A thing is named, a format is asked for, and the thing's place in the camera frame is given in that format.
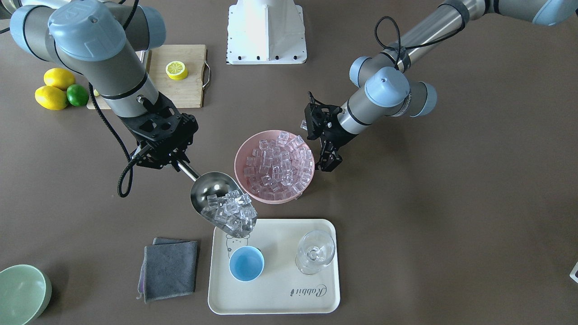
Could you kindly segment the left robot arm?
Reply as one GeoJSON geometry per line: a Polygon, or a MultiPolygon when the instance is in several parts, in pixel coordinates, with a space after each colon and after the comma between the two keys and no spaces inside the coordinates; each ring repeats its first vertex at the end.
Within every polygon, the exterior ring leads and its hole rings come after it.
{"type": "Polygon", "coordinates": [[[575,0],[446,0],[427,18],[373,57],[359,57],[349,69],[358,90],[340,106],[324,104],[309,94],[305,107],[308,140],[320,140],[314,169],[333,171],[342,161],[339,148],[383,116],[429,114],[438,99],[433,86],[408,80],[405,72],[472,20],[495,13],[537,25],[557,25],[577,12],[575,0]]]}

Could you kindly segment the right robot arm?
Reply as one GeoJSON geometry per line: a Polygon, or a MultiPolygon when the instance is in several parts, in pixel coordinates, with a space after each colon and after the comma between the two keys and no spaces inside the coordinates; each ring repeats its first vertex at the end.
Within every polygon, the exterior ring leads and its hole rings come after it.
{"type": "Polygon", "coordinates": [[[115,2],[73,0],[21,4],[10,17],[9,32],[23,51],[82,74],[136,138],[131,165],[177,171],[188,162],[186,149],[198,123],[180,113],[154,85],[137,51],[165,42],[160,12],[135,10],[115,2]]]}

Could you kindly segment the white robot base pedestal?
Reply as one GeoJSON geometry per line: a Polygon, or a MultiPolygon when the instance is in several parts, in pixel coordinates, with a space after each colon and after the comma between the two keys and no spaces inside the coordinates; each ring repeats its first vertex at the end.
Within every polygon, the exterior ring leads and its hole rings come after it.
{"type": "Polygon", "coordinates": [[[293,65],[308,59],[302,6],[293,0],[238,0],[228,9],[226,63],[293,65]]]}

